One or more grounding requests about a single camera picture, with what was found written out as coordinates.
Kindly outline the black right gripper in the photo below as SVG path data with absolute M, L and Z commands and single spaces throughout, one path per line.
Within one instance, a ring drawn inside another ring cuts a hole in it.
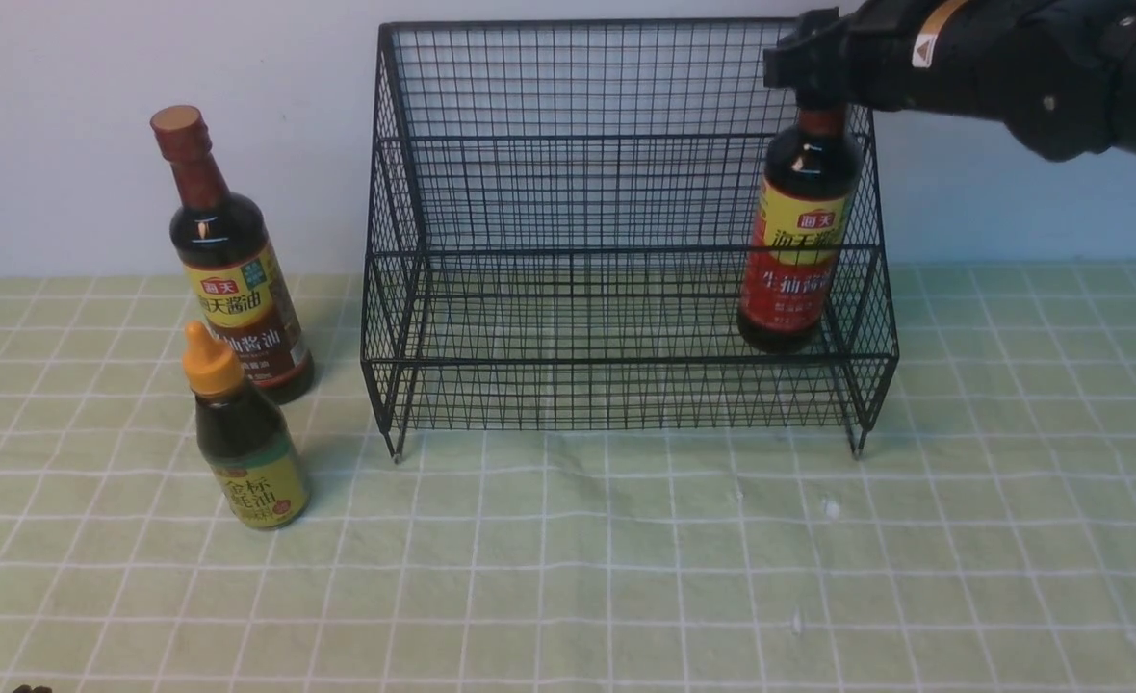
M 864 1 L 802 12 L 791 34 L 762 51 L 765 87 L 815 102 L 894 112 L 913 105 L 911 52 L 924 1 Z

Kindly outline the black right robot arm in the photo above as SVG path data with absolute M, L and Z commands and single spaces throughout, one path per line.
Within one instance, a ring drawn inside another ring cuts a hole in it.
M 802 12 L 765 84 L 999 122 L 1049 162 L 1136 155 L 1136 1 L 867 1 Z

